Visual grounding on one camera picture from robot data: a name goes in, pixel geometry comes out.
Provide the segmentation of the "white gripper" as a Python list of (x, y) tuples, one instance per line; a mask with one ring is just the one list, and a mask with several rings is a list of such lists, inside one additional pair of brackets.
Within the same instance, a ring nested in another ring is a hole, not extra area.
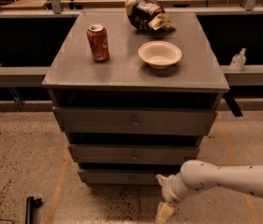
[(159, 203), (155, 217), (155, 224), (165, 224), (174, 212), (175, 207), (172, 204), (178, 204), (181, 202), (181, 198), (173, 189), (173, 184), (176, 183), (179, 185), (181, 183), (181, 178), (179, 175), (164, 176), (157, 174), (156, 179), (161, 185), (161, 195), (165, 202)]

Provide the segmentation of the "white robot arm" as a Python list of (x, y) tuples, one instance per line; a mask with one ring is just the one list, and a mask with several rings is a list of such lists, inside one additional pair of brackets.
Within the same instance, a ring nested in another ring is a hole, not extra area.
[(213, 187), (231, 189), (263, 199), (263, 165), (216, 166), (190, 160), (176, 175), (157, 175), (162, 200), (155, 218), (156, 224), (165, 224), (176, 206), (185, 198)]

